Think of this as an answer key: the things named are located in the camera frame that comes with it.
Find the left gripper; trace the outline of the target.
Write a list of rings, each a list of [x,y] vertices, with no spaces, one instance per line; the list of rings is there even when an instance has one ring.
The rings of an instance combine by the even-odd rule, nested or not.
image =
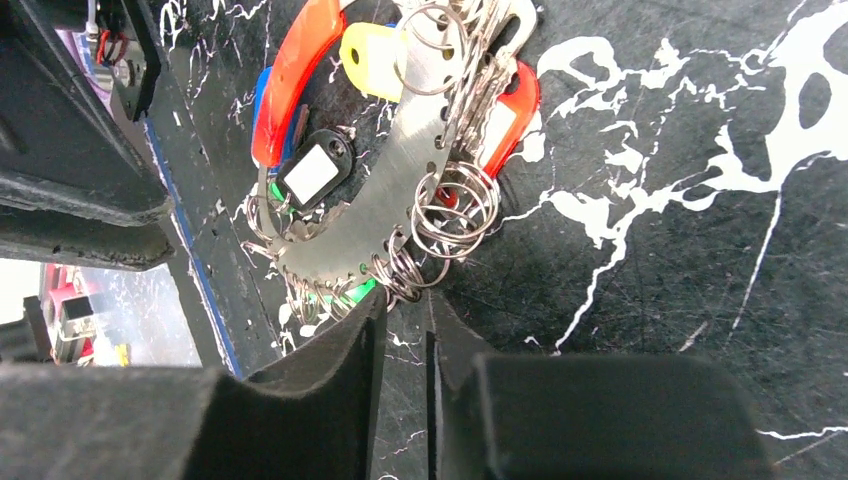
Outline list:
[[[86,2],[1,5],[1,255],[145,271],[173,204],[61,41]]]

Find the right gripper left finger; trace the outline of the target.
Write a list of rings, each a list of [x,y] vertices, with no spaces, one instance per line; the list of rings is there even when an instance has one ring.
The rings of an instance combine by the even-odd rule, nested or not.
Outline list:
[[[365,479],[387,300],[240,380],[215,368],[1,368],[5,479]]]

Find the keyring with coloured tags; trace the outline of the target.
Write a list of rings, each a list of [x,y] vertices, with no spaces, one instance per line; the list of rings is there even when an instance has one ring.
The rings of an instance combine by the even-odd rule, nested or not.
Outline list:
[[[349,22],[347,1],[308,1],[257,87],[246,218],[304,324],[342,320],[369,292],[415,302],[437,284],[415,252],[444,267],[476,250],[496,219],[498,170],[538,103],[518,52],[537,12],[530,1],[420,1],[395,27]],[[359,90],[393,108],[376,163],[349,184],[352,138],[342,128],[303,140],[301,96],[337,47]]]

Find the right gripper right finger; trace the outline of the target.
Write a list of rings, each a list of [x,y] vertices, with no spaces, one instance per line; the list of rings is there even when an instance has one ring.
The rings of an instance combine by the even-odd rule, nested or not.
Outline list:
[[[771,479],[734,379],[683,355],[504,354],[425,297],[433,479]]]

